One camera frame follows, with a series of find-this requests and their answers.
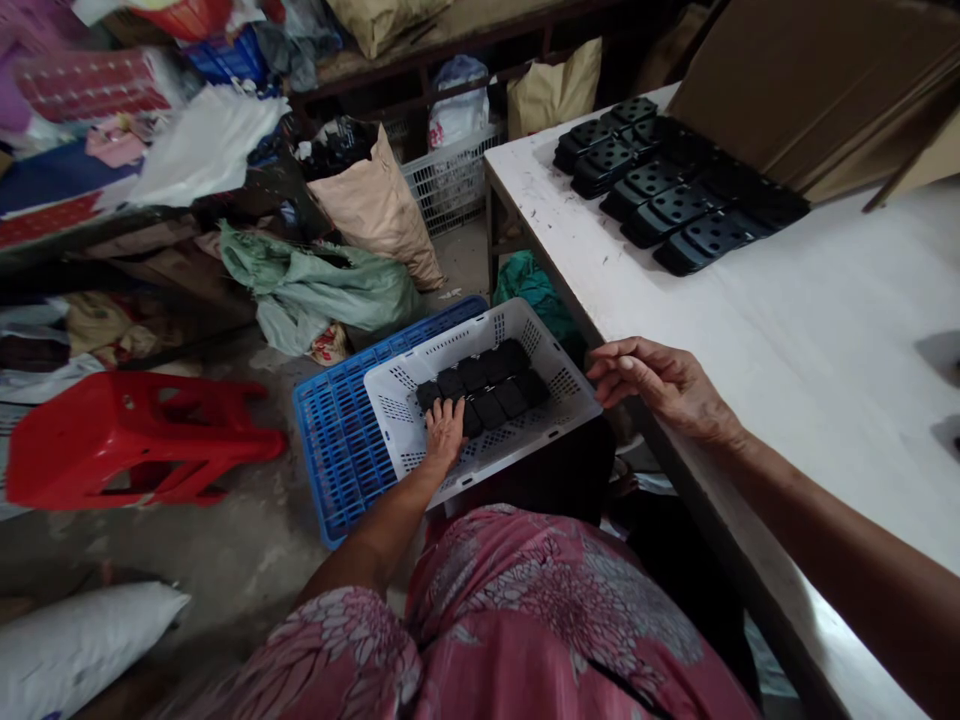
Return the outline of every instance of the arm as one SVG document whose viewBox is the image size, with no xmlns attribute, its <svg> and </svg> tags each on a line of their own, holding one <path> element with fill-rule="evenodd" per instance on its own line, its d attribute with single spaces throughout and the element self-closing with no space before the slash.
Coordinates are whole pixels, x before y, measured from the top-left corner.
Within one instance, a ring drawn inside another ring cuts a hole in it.
<svg viewBox="0 0 960 720">
<path fill-rule="evenodd" d="M 696 358 L 644 338 L 593 351 L 612 407 L 639 395 L 697 442 L 883 666 L 935 718 L 960 713 L 960 578 L 845 505 L 740 424 Z"/>
<path fill-rule="evenodd" d="M 328 590 L 370 588 L 386 597 L 390 579 L 420 527 L 430 498 L 456 464 L 463 448 L 461 399 L 427 410 L 427 455 L 413 472 L 394 485 L 368 510 L 343 545 L 317 569 L 294 607 Z"/>
</svg>

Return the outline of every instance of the concrete floor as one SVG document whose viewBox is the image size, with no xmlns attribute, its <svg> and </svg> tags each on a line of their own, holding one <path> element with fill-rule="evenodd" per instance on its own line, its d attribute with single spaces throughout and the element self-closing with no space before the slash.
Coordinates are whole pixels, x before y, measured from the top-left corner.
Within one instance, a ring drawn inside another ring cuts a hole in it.
<svg viewBox="0 0 960 720">
<path fill-rule="evenodd" d="M 484 228 L 480 219 L 437 239 L 448 281 L 425 296 L 431 312 L 468 295 L 486 296 Z M 188 669 L 212 655 L 249 654 L 328 555 L 290 399 L 296 385 L 318 372 L 311 360 L 267 347 L 255 329 L 218 348 L 205 360 L 205 376 L 265 385 L 269 399 L 251 406 L 254 417 L 284 430 L 290 450 L 224 476 L 219 484 L 229 495 L 213 507 L 34 511 L 0 523 L 0 596 L 51 602 L 109 561 L 175 582 L 192 596 L 154 659 Z M 391 592 L 395 609 L 403 606 L 403 591 Z"/>
</svg>

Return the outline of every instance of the red plastic stool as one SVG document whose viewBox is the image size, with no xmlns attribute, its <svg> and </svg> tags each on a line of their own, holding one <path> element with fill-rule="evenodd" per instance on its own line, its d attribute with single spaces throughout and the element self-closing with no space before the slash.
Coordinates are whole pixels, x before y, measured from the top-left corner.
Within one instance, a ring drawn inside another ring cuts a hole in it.
<svg viewBox="0 0 960 720">
<path fill-rule="evenodd" d="M 44 510 L 212 505 L 226 494 L 208 487 L 214 480 L 235 465 L 271 460 L 287 446 L 282 432 L 250 419 L 246 398 L 266 395 L 258 383 L 91 375 L 14 429 L 7 499 Z M 128 487 L 112 487 L 126 471 Z"/>
</svg>

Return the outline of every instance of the green plastic bag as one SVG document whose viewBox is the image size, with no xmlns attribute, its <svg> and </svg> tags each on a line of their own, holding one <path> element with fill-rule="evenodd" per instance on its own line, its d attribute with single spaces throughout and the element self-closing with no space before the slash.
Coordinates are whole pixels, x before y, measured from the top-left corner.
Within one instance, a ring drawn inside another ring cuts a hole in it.
<svg viewBox="0 0 960 720">
<path fill-rule="evenodd" d="M 511 255 L 497 275 L 493 304 L 499 305 L 514 297 L 522 297 L 530 303 L 530 307 L 543 320 L 543 324 L 570 359 L 582 370 L 587 341 L 583 339 L 567 306 L 563 304 L 547 274 L 529 250 L 521 250 Z"/>
<path fill-rule="evenodd" d="M 407 269 L 366 250 L 324 243 L 311 252 L 222 221 L 220 252 L 253 292 L 267 342 L 287 355 L 307 353 L 333 320 L 383 336 L 424 315 Z"/>
</svg>

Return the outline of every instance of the white plastic crate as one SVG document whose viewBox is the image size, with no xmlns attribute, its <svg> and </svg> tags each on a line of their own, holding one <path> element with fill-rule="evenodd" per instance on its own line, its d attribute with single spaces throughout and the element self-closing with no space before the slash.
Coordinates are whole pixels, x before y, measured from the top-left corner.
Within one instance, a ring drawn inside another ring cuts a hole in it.
<svg viewBox="0 0 960 720">
<path fill-rule="evenodd" d="M 463 449 L 459 464 L 433 496 L 430 507 L 512 465 L 599 415 L 594 390 L 560 344 L 522 298 L 513 298 L 421 343 L 367 372 L 363 379 L 397 477 L 404 478 L 426 455 L 427 431 L 416 390 L 441 370 L 489 350 L 507 338 L 519 341 L 550 399 Z"/>
<path fill-rule="evenodd" d="M 470 222 L 483 212 L 483 153 L 503 140 L 502 124 L 417 158 L 400 168 L 431 238 Z"/>
</svg>

